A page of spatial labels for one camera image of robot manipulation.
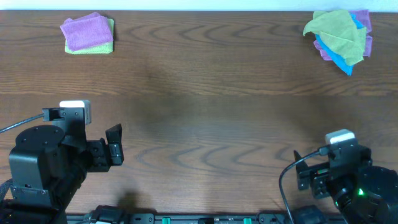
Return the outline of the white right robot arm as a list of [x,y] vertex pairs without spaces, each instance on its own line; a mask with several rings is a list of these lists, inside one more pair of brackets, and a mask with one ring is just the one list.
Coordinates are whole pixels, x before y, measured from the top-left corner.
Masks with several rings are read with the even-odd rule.
[[317,200],[331,197],[347,223],[397,224],[397,172],[374,166],[370,148],[353,138],[315,154],[328,161],[308,166],[294,152],[299,190],[310,189]]

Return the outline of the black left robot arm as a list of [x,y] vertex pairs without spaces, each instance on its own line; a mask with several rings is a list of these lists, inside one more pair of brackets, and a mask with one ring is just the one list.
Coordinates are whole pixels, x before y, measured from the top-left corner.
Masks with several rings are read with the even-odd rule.
[[44,125],[25,129],[9,154],[12,179],[1,186],[1,223],[66,223],[65,210],[90,172],[124,161],[122,126],[86,138],[84,108],[45,108]]

